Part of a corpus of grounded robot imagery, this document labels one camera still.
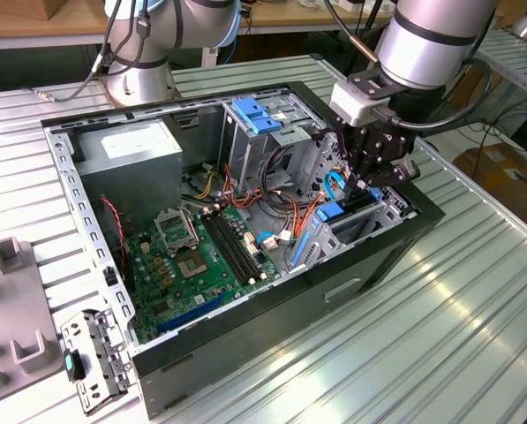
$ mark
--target red wire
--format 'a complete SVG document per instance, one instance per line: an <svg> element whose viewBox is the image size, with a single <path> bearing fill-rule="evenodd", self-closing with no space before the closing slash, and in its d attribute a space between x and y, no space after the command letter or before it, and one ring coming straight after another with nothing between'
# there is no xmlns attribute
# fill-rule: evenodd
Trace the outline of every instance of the red wire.
<svg viewBox="0 0 527 424"><path fill-rule="evenodd" d="M120 235L120 249L122 250L122 269L125 268L125 250L124 250L124 232L122 231L122 223L120 223L120 215L118 214L118 211L114 207L114 205L106 198L102 197L101 201L106 203L112 213L114 214L114 217L116 218L116 222L118 224L118 234Z"/></svg>

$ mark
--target black cable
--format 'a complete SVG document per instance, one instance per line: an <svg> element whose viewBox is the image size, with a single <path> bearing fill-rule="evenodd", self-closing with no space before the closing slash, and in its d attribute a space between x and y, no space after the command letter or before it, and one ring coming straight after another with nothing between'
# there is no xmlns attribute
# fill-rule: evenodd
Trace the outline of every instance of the black cable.
<svg viewBox="0 0 527 424"><path fill-rule="evenodd" d="M361 19L363 18L363 9L365 8L365 3L361 4L361 11L359 11L359 18L358 18L358 24L355 27L354 35L358 35L359 32L359 26L361 25ZM358 53L355 50L351 51L351 56L348 60L348 63L345 65L345 72L344 75L349 75L351 70L353 69L353 65L355 64L355 61L358 57Z"/></svg>
<svg viewBox="0 0 527 424"><path fill-rule="evenodd" d="M361 35L363 40L365 41L365 40L370 39L373 35L377 34L379 31L382 31L383 29L388 27L389 24L390 24L390 19L386 20L385 22L381 22L378 26L374 28L371 28L369 31Z"/></svg>
<svg viewBox="0 0 527 424"><path fill-rule="evenodd" d="M136 52L136 57L125 68L123 68L123 69L121 69L119 71L116 71L116 72L109 73L108 77L117 77L118 75L122 75L123 73L126 73L126 72L130 71L131 68L133 68L139 62L139 60L141 59L141 55L143 54L143 47L144 47L144 44L146 43L146 38L149 36L149 31L151 29L151 26L149 24L149 15L147 14L147 3L148 2L149 2L149 0L144 0L143 1L143 5L141 7L141 12L139 13L139 17L138 17L137 32L139 34L139 45L138 45L138 51ZM143 20L143 24L145 26L147 26L147 27L142 26L141 25L142 22L140 22L140 20ZM142 28L144 28L144 31L145 31L144 34L140 33L140 30Z"/></svg>
<svg viewBox="0 0 527 424"><path fill-rule="evenodd" d="M108 75L106 75L107 77L117 77L118 75L122 75L123 73L126 73L128 71L131 70L131 68L133 68L138 62L139 60L141 59L141 55L143 53L143 46L144 44L146 43L146 39L145 38L139 38L139 45L138 45L138 51L136 53L136 57L132 60L132 62L130 64L128 64L125 68L119 70L119 71L116 71L116 72L112 72L112 73L109 73Z"/></svg>
<svg viewBox="0 0 527 424"><path fill-rule="evenodd" d="M470 63L480 65L483 68L483 72L486 77L486 83L485 83L485 87L483 88L483 91L480 93L480 95L475 99L475 101L471 105L467 106L463 110L460 110L455 115L442 119L441 121L429 122L427 124L419 124L419 123L402 121L397 115L394 115L388 118L388 121L390 122L390 124L392 124L396 128L403 128L405 130L433 131L433 130L439 130L441 128L444 128L447 125L453 124L454 122L460 119L463 119L464 117L467 117L472 111L478 108L478 106L485 100L486 95L489 93L489 90L491 88L491 84L493 83L493 73L491 72L491 68L487 62L475 57L470 60ZM376 112L380 112L380 110L376 108L373 108L373 110Z"/></svg>
<svg viewBox="0 0 527 424"><path fill-rule="evenodd" d="M39 97L41 97L41 99L46 100L48 102L63 103L68 102L77 97L85 89L88 83L93 80L93 78L96 76L96 73L98 72L98 67L101 64L102 59L104 58L104 55L106 53L106 48L108 47L108 39L110 38L110 33L112 32L112 27L114 26L114 21L116 20L118 10L120 9L120 4L122 4L122 0L117 0L114 4L114 9L112 9L112 15L108 19L108 25L106 26L106 33L104 33L104 40L102 41L102 46L100 51L98 52L98 56L94 61L93 68L91 69L90 73L87 75L85 80L80 84L79 88L77 88L72 95L61 99L55 97L51 93L39 91L34 88L28 88L27 90L37 94Z"/></svg>
<svg viewBox="0 0 527 424"><path fill-rule="evenodd" d="M478 148L478 152L477 152L477 160L475 161L475 169L473 170L473 173L471 175L471 179L475 182L477 182L476 178L477 178L477 171L478 171L478 166L480 165L481 163L481 156L482 156L482 153L483 153L483 146L485 145L485 140L486 140L486 137L488 136L489 132L490 132L490 129L491 127L495 126L500 120L501 120L501 117L506 115L508 112L510 112L511 110L513 110L514 108L516 108L517 106L521 106L523 105L523 103L526 103L527 102L527 97L524 97L520 102L517 102L517 103L514 103L513 105L507 107L504 111L502 111L500 113L500 115L492 122L491 125L489 125L486 130L485 130L485 135L483 136L483 139L481 140L481 144L479 145L479 148Z"/></svg>
<svg viewBox="0 0 527 424"><path fill-rule="evenodd" d="M112 59L110 61L110 64L112 64L112 62L114 61L114 58L116 56L118 56L118 53L120 52L120 50L122 49L123 46L126 45L126 43L130 40L130 38L132 37L132 34L133 34L133 25L134 25L134 22L133 22L133 19L135 18L135 9L136 9L136 0L132 0L132 4L130 5L131 9L130 9L130 23L128 25L128 33L126 34L126 36L124 37L124 39L120 42L120 44L118 45L118 47L116 47L116 50L114 50L112 52Z"/></svg>
<svg viewBox="0 0 527 424"><path fill-rule="evenodd" d="M338 15L337 12L334 10L334 6L330 3L330 0L324 0L324 5L326 6L326 9L330 13L330 15L332 15L332 18L334 18L335 23L348 36L348 38L350 39L350 43L353 44L353 46L355 46L356 49L363 53L363 55L367 57L370 61L374 63L379 62L377 54L371 51L371 49L369 49L364 42L359 40L359 38L352 34L350 29L346 27L346 25L342 21L342 18L340 18L340 15Z"/></svg>
<svg viewBox="0 0 527 424"><path fill-rule="evenodd" d="M371 27L373 26L373 22L377 19L377 14L379 13L380 7L383 4L383 0L376 0L372 9L371 13L369 13L369 18L367 19L367 22L365 23L365 28L363 28L363 31L361 33L361 36L363 36L364 33L371 30ZM365 8L365 2L363 4L363 7L361 8L361 12L363 12L363 9Z"/></svg>
<svg viewBox="0 0 527 424"><path fill-rule="evenodd" d="M326 9L327 11L329 11L330 15L332 15L332 18L334 18L335 23L351 39L353 34L351 33L350 29L347 28L346 25L343 23L342 18L340 18L340 15L338 15L337 12L334 10L334 6L329 2L329 0L324 0L324 5L326 6Z"/></svg>
<svg viewBox="0 0 527 424"><path fill-rule="evenodd" d="M485 39L486 33L488 33L489 29L491 28L491 24L493 23L495 12L496 12L496 8L494 8L493 11L491 12L491 16L489 16L489 19L487 20L485 27L483 28L483 31L481 31L480 34L478 35L477 40L473 44L473 47L471 48L464 62L471 61L471 59L475 56L475 53L477 53L478 48L481 47L481 43Z"/></svg>

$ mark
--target white label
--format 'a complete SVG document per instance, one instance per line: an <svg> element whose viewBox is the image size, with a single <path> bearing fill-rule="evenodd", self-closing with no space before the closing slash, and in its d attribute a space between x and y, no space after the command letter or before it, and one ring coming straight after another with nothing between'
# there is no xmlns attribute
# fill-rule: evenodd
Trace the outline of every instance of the white label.
<svg viewBox="0 0 527 424"><path fill-rule="evenodd" d="M128 134L128 137L122 137L119 134L104 137L102 139L102 146L108 157L115 159L117 157L153 150L162 143L158 134L147 134L147 132L144 132L144 134L137 133L141 132Z"/></svg>
<svg viewBox="0 0 527 424"><path fill-rule="evenodd" d="M292 232L290 232L289 230L283 230L279 233L277 237L281 240L289 241L291 235L292 235Z"/></svg>
<svg viewBox="0 0 527 424"><path fill-rule="evenodd" d="M271 115L271 118L274 119L275 121L281 121L281 120L286 119L287 116L284 113L279 112L279 113L275 113L274 115Z"/></svg>

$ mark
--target metal bracket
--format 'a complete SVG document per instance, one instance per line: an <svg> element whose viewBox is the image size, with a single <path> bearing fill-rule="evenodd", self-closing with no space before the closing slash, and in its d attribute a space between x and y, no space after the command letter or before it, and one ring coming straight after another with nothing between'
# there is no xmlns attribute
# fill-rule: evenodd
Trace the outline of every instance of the metal bracket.
<svg viewBox="0 0 527 424"><path fill-rule="evenodd" d="M111 310L80 312L61 326L61 333L67 350L77 352L85 371L85 377L76 381L85 415L123 396L135 382L124 338Z"/></svg>

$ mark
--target slotted aluminum surface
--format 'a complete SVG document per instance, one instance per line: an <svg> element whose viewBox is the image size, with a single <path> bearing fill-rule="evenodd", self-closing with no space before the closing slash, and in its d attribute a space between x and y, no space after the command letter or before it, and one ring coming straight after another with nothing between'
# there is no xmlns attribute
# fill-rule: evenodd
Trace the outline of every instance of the slotted aluminum surface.
<svg viewBox="0 0 527 424"><path fill-rule="evenodd" d="M491 31L483 40L477 56L527 92L527 42L507 31Z"/></svg>
<svg viewBox="0 0 527 424"><path fill-rule="evenodd" d="M178 72L187 95L335 76L309 57ZM55 87L67 95L76 85ZM0 93L0 238L34 243L57 330L103 305L39 120L107 109L91 85L55 105ZM156 422L522 422L527 416L527 230L423 143L416 182L445 212L374 290L187 398ZM85 418L65 373L0 402L0 422L145 421L134 385Z"/></svg>

